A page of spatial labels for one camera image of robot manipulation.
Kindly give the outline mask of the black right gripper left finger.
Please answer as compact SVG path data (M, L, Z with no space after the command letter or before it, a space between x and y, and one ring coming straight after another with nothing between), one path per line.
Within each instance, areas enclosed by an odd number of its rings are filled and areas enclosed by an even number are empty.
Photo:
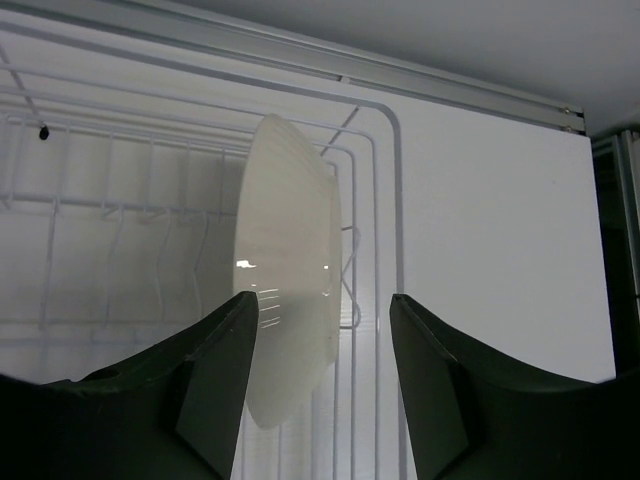
M258 302L243 291L79 381L1 379L5 479L228 479Z

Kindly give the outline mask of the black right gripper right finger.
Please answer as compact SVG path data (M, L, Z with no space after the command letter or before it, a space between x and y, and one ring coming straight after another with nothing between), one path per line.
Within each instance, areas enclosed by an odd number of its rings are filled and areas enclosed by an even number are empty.
M636 479L639 372L534 367L393 296L393 349L420 479Z

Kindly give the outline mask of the orange rimmed flower plate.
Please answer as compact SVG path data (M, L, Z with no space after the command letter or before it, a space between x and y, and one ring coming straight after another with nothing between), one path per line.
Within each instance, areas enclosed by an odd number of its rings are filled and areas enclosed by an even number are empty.
M259 319L246 404L273 429L310 399L339 350L339 182L290 121L265 116L253 136L236 217L233 288Z

